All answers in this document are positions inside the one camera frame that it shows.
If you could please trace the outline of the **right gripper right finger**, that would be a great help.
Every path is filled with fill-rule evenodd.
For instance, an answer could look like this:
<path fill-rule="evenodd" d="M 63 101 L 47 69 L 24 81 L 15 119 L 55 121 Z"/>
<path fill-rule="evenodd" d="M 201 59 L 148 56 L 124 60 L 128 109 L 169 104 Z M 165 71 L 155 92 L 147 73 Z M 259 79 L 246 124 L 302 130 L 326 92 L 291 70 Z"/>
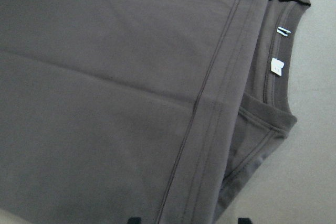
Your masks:
<path fill-rule="evenodd" d="M 250 218 L 238 218 L 237 224 L 253 224 Z"/>

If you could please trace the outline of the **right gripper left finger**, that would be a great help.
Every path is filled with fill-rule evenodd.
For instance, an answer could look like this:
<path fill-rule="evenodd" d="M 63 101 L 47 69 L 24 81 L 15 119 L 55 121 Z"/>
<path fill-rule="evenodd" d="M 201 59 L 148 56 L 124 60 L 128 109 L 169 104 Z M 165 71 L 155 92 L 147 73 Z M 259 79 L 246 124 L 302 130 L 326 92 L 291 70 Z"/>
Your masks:
<path fill-rule="evenodd" d="M 127 221 L 127 224 L 141 224 L 142 219 L 141 217 L 130 217 Z"/>

